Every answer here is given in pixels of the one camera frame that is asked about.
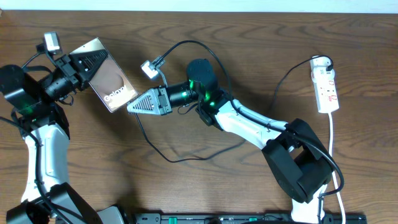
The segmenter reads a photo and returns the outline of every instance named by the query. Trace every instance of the white cable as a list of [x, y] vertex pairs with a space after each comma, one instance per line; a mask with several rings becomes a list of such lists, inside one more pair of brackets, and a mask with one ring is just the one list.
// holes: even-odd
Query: white cable
[[[329, 115], [329, 127], [330, 127], [330, 140], [329, 140], [329, 155], [333, 157], [333, 119], [331, 118], [331, 112], [328, 113]], [[335, 185], [335, 189], [338, 188], [336, 173], [331, 173], [333, 178], [333, 183]], [[341, 210], [341, 223], [346, 223], [346, 212], [344, 211], [343, 200], [341, 199], [340, 192], [337, 192], [337, 200]]]

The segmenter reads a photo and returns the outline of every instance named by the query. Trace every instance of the white backdrop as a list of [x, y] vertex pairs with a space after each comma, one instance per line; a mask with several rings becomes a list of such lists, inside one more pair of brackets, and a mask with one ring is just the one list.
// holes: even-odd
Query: white backdrop
[[3, 10], [398, 13], [398, 0], [0, 0], [0, 8]]

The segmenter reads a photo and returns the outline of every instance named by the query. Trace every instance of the electrical outlet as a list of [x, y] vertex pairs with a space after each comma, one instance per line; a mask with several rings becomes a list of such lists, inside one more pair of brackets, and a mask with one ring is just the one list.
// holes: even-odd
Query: electrical outlet
[[335, 71], [326, 71], [330, 65], [330, 60], [326, 57], [316, 58], [310, 61], [311, 79], [315, 89], [315, 98], [319, 113], [331, 113], [339, 108]]

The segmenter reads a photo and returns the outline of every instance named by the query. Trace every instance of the wood grain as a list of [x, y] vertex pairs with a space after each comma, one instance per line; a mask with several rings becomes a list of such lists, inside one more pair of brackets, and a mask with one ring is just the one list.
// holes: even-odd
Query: wood grain
[[[346, 179], [346, 211], [365, 213], [369, 223], [398, 219], [397, 15], [5, 11], [0, 65], [22, 65], [43, 33], [52, 30], [60, 34], [64, 52], [99, 37], [140, 92], [160, 84], [140, 71], [142, 62], [180, 40], [203, 41], [229, 70], [235, 97], [263, 114], [290, 67], [311, 55], [329, 55], [340, 99], [333, 114], [335, 160]], [[187, 63], [200, 57], [214, 62], [205, 50], [183, 45], [162, 69], [176, 83], [185, 79]], [[50, 65], [45, 58], [34, 64]], [[304, 65], [286, 79], [274, 111], [266, 116], [302, 118], [327, 145], [327, 115], [317, 113], [309, 72]], [[10, 104], [1, 98], [0, 105], [0, 115], [8, 117]], [[147, 145], [134, 117], [125, 109], [109, 113], [92, 90], [63, 107], [70, 122], [71, 184], [97, 210], [115, 202], [164, 212], [291, 209], [260, 150], [249, 143], [208, 162], [169, 164]], [[241, 141], [205, 126], [195, 112], [141, 120], [151, 141], [171, 159], [207, 156]], [[0, 124], [0, 142], [1, 223], [6, 211], [20, 203], [28, 158], [16, 129]], [[325, 206], [339, 212], [336, 197], [328, 197]]]

